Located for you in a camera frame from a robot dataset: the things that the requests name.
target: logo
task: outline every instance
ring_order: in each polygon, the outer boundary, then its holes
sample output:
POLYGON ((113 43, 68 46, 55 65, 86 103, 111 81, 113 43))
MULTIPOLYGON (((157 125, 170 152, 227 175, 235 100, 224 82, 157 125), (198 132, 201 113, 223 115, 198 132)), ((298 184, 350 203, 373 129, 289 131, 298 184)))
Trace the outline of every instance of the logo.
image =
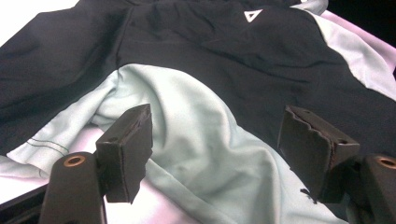
POLYGON ((246 11, 245 16, 247 18, 247 22, 253 22, 254 19, 262 12, 262 9, 255 10, 255 11, 246 11))

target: light gray fabric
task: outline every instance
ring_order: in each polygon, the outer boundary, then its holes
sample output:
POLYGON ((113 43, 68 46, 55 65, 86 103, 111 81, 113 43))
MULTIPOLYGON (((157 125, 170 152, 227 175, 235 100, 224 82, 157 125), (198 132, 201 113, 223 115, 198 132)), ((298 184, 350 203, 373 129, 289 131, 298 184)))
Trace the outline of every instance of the light gray fabric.
MULTIPOLYGON (((176 70, 125 65, 34 139, 52 144, 56 139, 57 146, 67 148, 87 122, 106 130, 126 109, 147 103, 154 144, 148 180, 192 217, 203 223, 344 223, 300 192, 304 185, 289 166, 240 128, 213 91, 176 70)), ((8 156, 49 173, 49 158, 36 155, 50 149, 25 144, 8 156)), ((21 165, 2 175, 20 175, 22 167, 27 169, 21 165)))
POLYGON ((316 15, 321 15, 329 5, 328 0, 302 0, 301 2, 301 4, 292 7, 306 10, 316 15))
POLYGON ((327 45, 346 60, 353 76, 367 89, 396 101, 396 81, 385 60, 358 35, 315 14, 327 45))

